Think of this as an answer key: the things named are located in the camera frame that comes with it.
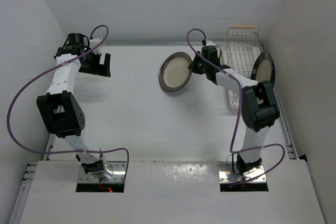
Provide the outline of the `dark striped rim plate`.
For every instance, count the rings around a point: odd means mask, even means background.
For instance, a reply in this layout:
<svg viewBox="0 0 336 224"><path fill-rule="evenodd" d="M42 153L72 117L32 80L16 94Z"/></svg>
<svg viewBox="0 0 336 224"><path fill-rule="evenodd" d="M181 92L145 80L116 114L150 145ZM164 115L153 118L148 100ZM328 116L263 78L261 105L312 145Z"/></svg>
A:
<svg viewBox="0 0 336 224"><path fill-rule="evenodd" d="M262 52L256 59L250 78L258 82L269 81L275 85L275 64L268 52Z"/></svg>

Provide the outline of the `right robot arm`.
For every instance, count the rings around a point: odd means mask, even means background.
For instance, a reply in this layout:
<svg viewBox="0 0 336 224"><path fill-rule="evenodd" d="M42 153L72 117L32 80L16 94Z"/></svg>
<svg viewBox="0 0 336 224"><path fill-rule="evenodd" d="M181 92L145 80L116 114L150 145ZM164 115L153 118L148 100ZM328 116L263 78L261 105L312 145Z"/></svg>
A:
<svg viewBox="0 0 336 224"><path fill-rule="evenodd" d="M246 125L242 149L237 155L236 167L240 175L261 165L261 149L271 126L280 116L274 94L275 68L269 53L263 52L255 62L250 78L236 73L230 66L221 65L217 47L203 46L195 53L189 70L205 74L212 83L239 96L238 118Z"/></svg>

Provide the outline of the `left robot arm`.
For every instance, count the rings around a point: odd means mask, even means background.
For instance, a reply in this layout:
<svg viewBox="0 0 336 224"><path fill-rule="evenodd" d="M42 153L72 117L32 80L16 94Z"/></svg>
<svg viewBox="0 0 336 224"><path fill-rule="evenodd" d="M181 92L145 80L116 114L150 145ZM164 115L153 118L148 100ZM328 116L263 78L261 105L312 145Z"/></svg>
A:
<svg viewBox="0 0 336 224"><path fill-rule="evenodd" d="M86 118L73 95L77 73L111 76L110 55L100 63L102 44L101 38L69 34L65 44L57 50L57 69L46 93L38 96L37 106L47 131L71 146L84 172L108 181L113 176L113 168L101 150L83 136Z"/></svg>

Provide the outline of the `grey rimmed beige plate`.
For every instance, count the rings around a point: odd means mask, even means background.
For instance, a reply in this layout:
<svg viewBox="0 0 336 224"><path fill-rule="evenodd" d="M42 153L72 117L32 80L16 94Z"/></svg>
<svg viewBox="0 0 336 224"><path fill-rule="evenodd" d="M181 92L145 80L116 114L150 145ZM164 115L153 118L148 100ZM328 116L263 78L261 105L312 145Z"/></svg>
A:
<svg viewBox="0 0 336 224"><path fill-rule="evenodd" d="M159 69L160 88L164 92L176 92L185 87L192 75L188 68L191 63L191 57L185 52L170 55Z"/></svg>

